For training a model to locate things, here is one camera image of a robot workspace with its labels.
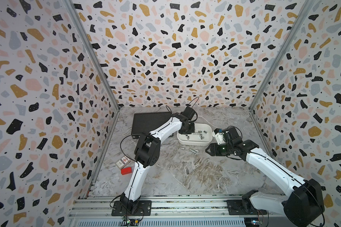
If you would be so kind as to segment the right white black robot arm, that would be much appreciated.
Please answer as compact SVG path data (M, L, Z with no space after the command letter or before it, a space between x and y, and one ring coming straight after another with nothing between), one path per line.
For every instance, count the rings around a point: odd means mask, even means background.
M245 161L258 168L283 191L283 194L249 191L242 196L244 212L274 212L284 215L298 227L307 227L324 215L322 187L316 180L306 180L296 175L272 159L255 142L242 140L235 127L215 129L212 136L216 142L206 148L207 154Z

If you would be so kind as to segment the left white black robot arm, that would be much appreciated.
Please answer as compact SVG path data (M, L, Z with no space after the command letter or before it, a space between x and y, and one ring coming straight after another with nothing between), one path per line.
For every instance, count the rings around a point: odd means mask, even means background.
M147 134L139 135L135 148L135 168L126 190L121 194L120 201L128 209L137 206L143 184L151 167L160 157L161 144L174 133L191 134L195 131L196 111L186 107L181 113L174 113L169 120Z

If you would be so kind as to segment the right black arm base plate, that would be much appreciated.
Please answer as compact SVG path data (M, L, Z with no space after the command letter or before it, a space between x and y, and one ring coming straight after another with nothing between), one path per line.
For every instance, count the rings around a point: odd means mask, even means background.
M227 200L229 215L267 215L266 210L256 210L250 202L246 200Z

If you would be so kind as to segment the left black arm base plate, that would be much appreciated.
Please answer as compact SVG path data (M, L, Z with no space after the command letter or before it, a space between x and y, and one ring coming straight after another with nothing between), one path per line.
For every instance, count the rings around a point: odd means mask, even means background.
M113 205L111 215L114 217L120 216L150 216L152 211L151 200L140 200L133 202L116 201Z

